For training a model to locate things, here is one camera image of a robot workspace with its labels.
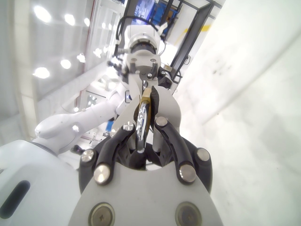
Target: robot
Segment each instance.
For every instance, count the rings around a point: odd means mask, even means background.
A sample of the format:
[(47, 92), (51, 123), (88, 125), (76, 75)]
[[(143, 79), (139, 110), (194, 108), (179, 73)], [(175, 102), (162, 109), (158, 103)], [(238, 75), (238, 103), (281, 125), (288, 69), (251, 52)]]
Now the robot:
[[(179, 133), (180, 107), (158, 53), (165, 28), (127, 26), (123, 49), (116, 33), (117, 63), (108, 65), (120, 84), (107, 101), (51, 116), (31, 142), (0, 148), (0, 225), (222, 225), (210, 154)], [(81, 154), (78, 172), (57, 158), (112, 117), (110, 136)], [(146, 161), (161, 168), (147, 171)]]

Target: metal object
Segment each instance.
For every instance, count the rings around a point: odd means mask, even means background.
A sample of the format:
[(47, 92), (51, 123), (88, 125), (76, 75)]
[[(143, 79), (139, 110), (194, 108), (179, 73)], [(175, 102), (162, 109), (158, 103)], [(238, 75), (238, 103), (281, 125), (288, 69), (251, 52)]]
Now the metal object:
[(172, 71), (170, 72), (171, 79), (174, 83), (178, 83), (175, 81), (177, 74), (180, 72), (183, 64), (186, 61), (186, 56), (189, 54), (192, 49), (195, 41), (197, 40), (200, 30), (204, 26), (210, 12), (212, 11), (214, 4), (207, 4), (201, 7), (195, 14), (187, 33), (182, 41), (181, 46), (179, 47), (177, 53), (175, 54), (171, 67)]
[(167, 16), (168, 16), (168, 13), (170, 12), (172, 3), (173, 3), (173, 0), (168, 0), (168, 3), (167, 3), (166, 8), (164, 10), (164, 13), (161, 17), (161, 21), (160, 21), (160, 24), (159, 24), (160, 26), (165, 23), (165, 21), (167, 19)]
[(111, 205), (101, 203), (97, 205), (90, 218), (91, 226), (112, 226), (115, 222), (115, 212)]
[(190, 202), (182, 202), (175, 211), (177, 226), (200, 226), (202, 217), (199, 209)]
[(147, 137), (147, 121), (148, 121), (148, 110), (150, 104), (146, 101), (143, 101), (140, 105), (137, 125), (136, 125), (136, 150), (138, 153), (143, 153), (146, 146), (146, 137)]
[(163, 127), (167, 124), (167, 119), (163, 116), (159, 116), (157, 119), (156, 119), (156, 124)]
[(134, 128), (134, 124), (130, 121), (128, 121), (127, 123), (125, 123), (123, 126), (122, 126), (123, 130), (125, 131), (132, 131), (133, 128)]
[(110, 168), (105, 165), (99, 165), (94, 171), (94, 179), (97, 184), (103, 184), (110, 176)]
[(193, 166), (188, 165), (188, 164), (182, 165), (180, 167), (179, 173), (180, 173), (182, 180), (189, 182), (189, 183), (195, 181), (195, 179), (197, 177), (197, 174), (196, 174)]
[(94, 151), (92, 149), (87, 149), (83, 154), (81, 155), (82, 162), (89, 162), (94, 156)]
[(210, 154), (204, 148), (199, 148), (197, 150), (197, 155), (198, 155), (199, 159), (202, 160), (202, 161), (208, 161), (209, 158), (210, 158)]

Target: white wall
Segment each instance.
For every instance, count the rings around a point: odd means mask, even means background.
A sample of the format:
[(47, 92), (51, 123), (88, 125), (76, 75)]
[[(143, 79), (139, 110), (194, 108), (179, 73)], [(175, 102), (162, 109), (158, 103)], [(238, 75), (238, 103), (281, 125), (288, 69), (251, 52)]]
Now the white wall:
[(266, 70), (301, 30), (301, 0), (226, 0), (176, 97), (205, 123)]

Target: metal screw head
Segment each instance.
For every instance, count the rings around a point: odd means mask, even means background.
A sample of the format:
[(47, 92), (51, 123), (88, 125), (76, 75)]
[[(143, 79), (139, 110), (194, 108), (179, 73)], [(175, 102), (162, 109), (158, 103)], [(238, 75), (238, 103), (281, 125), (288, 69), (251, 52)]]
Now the metal screw head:
[(90, 218), (91, 226), (112, 226), (115, 222), (115, 212), (107, 203), (96, 206)]
[(94, 179), (97, 184), (103, 184), (110, 176), (110, 168), (105, 165), (99, 165), (94, 171)]
[(123, 126), (122, 129), (125, 131), (132, 131), (134, 128), (134, 124), (130, 121), (126, 122)]
[(180, 173), (182, 180), (184, 180), (188, 183), (192, 183), (193, 181), (195, 181), (196, 176), (197, 176), (193, 166), (187, 165), (187, 164), (184, 164), (180, 167), (179, 173)]
[(163, 127), (167, 124), (167, 119), (163, 116), (159, 116), (157, 119), (156, 119), (156, 124)]
[(200, 160), (202, 161), (208, 161), (210, 158), (210, 154), (208, 153), (208, 151), (204, 148), (199, 148), (197, 150), (197, 156), (199, 157)]
[(87, 149), (85, 152), (82, 153), (82, 156), (80, 157), (82, 159), (82, 162), (89, 162), (94, 156), (94, 151), (92, 149)]

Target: round metal cap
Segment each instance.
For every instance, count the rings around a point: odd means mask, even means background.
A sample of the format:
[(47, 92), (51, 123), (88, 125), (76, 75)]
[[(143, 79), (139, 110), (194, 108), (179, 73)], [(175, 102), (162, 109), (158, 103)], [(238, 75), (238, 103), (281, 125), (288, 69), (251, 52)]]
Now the round metal cap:
[(82, 156), (80, 157), (82, 159), (82, 162), (89, 162), (94, 156), (94, 151), (92, 149), (87, 149), (85, 152), (82, 153)]
[(167, 124), (167, 119), (163, 116), (159, 116), (157, 119), (156, 119), (156, 124), (163, 127)]
[(132, 131), (134, 128), (134, 124), (132, 122), (128, 121), (122, 126), (122, 128), (125, 131)]
[(204, 148), (199, 148), (197, 150), (197, 155), (198, 155), (199, 159), (202, 160), (202, 161), (208, 161), (209, 158), (210, 158), (210, 154)]
[(115, 222), (115, 213), (109, 204), (102, 203), (96, 206), (90, 218), (91, 226), (112, 226)]
[(110, 176), (110, 168), (105, 165), (99, 165), (94, 171), (94, 179), (97, 184), (103, 184)]
[(178, 226), (200, 226), (202, 218), (199, 209), (190, 202), (180, 203), (175, 211)]
[(193, 166), (184, 164), (180, 167), (179, 170), (182, 180), (192, 183), (196, 179), (196, 172)]

